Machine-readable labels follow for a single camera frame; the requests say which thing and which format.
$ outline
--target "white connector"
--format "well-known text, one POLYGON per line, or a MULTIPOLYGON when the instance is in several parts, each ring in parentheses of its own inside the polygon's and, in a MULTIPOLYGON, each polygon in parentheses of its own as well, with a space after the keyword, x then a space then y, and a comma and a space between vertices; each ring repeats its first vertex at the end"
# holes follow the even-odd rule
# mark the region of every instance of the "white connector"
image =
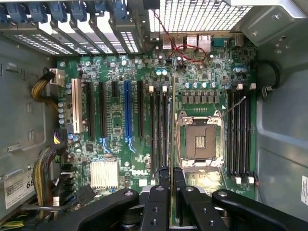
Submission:
POLYGON ((82 126, 82 101, 81 101, 81 81, 72 79, 72 97, 73 97, 73 128, 74 133, 83 132, 82 126))

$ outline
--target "motherboard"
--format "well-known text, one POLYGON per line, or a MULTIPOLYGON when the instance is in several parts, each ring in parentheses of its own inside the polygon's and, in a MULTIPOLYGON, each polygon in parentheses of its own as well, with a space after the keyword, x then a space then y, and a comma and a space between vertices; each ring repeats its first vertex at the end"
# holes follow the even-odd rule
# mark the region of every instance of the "motherboard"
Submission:
POLYGON ((213 38, 210 50, 203 62, 159 47, 59 58, 54 83, 68 140, 60 162, 74 173, 64 187, 89 184, 97 197, 141 192, 158 184, 159 168, 178 166, 208 194, 227 188, 254 198, 256 49, 213 38))

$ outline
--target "label sticker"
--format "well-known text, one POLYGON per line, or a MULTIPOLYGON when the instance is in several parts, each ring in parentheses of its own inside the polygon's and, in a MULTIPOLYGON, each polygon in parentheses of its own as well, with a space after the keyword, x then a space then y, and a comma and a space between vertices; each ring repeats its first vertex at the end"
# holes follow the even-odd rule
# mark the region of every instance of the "label sticker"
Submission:
POLYGON ((34 191, 32 168, 4 180, 5 207, 10 208, 34 191))
POLYGON ((308 178, 302 178, 302 202, 308 205, 308 178))

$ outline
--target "blue pcie slot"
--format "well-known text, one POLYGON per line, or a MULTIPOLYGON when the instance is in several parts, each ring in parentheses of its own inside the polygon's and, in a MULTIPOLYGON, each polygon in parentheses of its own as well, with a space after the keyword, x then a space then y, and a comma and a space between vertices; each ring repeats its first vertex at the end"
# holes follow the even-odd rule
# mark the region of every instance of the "blue pcie slot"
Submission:
POLYGON ((128 143, 129 149, 136 153, 136 149, 132 145, 132 129, 131 129, 131 84, 130 81, 124 82, 124 105, 125 105, 125 142, 128 143))

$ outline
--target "wire bundle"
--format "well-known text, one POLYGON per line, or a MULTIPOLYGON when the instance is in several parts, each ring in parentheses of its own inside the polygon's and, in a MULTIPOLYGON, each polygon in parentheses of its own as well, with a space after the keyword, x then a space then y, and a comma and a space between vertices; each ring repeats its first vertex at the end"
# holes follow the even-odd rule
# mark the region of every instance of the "wire bundle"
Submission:
POLYGON ((185 58, 187 61, 189 61, 191 63, 202 63, 206 59, 206 52, 201 47, 197 47, 197 46, 193 46, 193 45, 189 45, 189 44, 180 45, 180 46, 177 47, 177 45, 174 43, 172 37, 170 36, 169 32, 166 30, 164 24, 160 20, 158 14, 155 12, 155 10, 152 10, 152 11, 154 13, 155 18, 157 18, 159 24, 162 26, 162 28, 163 28, 164 32, 166 33, 168 39, 170 40, 172 48, 174 49, 173 52, 170 54, 170 56, 172 56, 175 52, 178 52, 182 58, 185 58), (192 47, 192 48, 195 48, 196 50, 201 50, 204 53, 204 57, 200 60, 195 60, 195 59, 192 59, 192 58, 186 56, 182 51, 180 51, 180 48, 186 48, 186 47, 192 47))
MULTIPOLYGON (((57 155, 53 147, 46 147, 38 154, 38 159, 33 167, 33 185, 38 197, 38 205, 52 205, 52 192, 50 188, 48 168, 51 161, 57 155)), ((43 219, 46 214, 40 211, 39 218, 43 219)))
POLYGON ((54 78, 54 76, 55 74, 48 70, 47 73, 45 73, 33 86, 31 96, 35 101, 50 104, 58 110, 58 105, 51 97, 42 96, 43 90, 45 89, 49 81, 54 78))

